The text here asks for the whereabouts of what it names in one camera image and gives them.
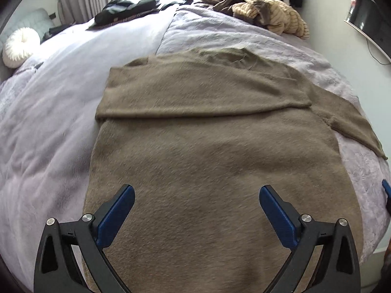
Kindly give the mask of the brown knit sweater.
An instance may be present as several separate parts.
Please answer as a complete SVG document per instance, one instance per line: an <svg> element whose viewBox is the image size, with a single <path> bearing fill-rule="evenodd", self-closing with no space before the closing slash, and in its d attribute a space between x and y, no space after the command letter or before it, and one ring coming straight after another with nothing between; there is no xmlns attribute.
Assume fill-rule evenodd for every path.
<svg viewBox="0 0 391 293"><path fill-rule="evenodd" d="M337 134L385 153L349 101L245 49L148 56L109 72L84 209L121 185L136 201L107 250L132 292L262 292L288 252L259 205L271 185L300 212L360 207Z"/></svg>

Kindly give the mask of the tan striped clothes pile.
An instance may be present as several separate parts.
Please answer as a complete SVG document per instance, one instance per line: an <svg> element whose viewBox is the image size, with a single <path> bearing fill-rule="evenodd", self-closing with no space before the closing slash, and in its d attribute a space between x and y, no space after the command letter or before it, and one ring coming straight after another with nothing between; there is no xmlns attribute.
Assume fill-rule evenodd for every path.
<svg viewBox="0 0 391 293"><path fill-rule="evenodd" d="M199 0L197 4L277 35L291 34L302 40L309 38L307 23L296 9L281 0Z"/></svg>

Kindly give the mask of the black clothes pile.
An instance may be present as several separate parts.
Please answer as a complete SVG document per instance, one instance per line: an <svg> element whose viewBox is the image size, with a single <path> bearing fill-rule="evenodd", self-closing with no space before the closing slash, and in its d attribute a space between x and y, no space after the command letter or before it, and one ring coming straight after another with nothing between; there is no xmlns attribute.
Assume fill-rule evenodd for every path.
<svg viewBox="0 0 391 293"><path fill-rule="evenodd" d="M95 16L93 24L88 29L106 29L122 22L159 13L174 5L191 5L193 2L194 0L181 0L161 4L160 0L140 0L137 3L129 0L112 0Z"/></svg>

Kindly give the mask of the lavender plush bed blanket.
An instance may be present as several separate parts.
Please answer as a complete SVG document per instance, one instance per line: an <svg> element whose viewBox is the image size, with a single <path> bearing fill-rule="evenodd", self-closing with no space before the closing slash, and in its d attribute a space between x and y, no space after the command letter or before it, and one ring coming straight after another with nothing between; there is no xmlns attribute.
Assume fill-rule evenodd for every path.
<svg viewBox="0 0 391 293"><path fill-rule="evenodd" d="M148 56L229 48L294 68L365 117L348 82L299 38L221 13L179 7L100 31L86 24L67 29L31 57L40 67L1 120L1 257L23 288L33 289L47 219L72 221L87 212L91 156L100 129L96 111L111 68ZM363 247L357 251L365 261L390 221L381 185L390 170L386 157L376 159L341 134L337 141L360 207Z"/></svg>

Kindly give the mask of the white round pillow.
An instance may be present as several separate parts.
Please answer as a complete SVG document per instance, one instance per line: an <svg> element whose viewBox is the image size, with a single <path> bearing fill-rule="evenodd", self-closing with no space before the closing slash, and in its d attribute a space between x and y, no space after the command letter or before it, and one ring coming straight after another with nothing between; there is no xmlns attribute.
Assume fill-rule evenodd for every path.
<svg viewBox="0 0 391 293"><path fill-rule="evenodd" d="M23 27L14 31L5 41L2 59L6 67L16 69L32 56L41 39L34 29Z"/></svg>

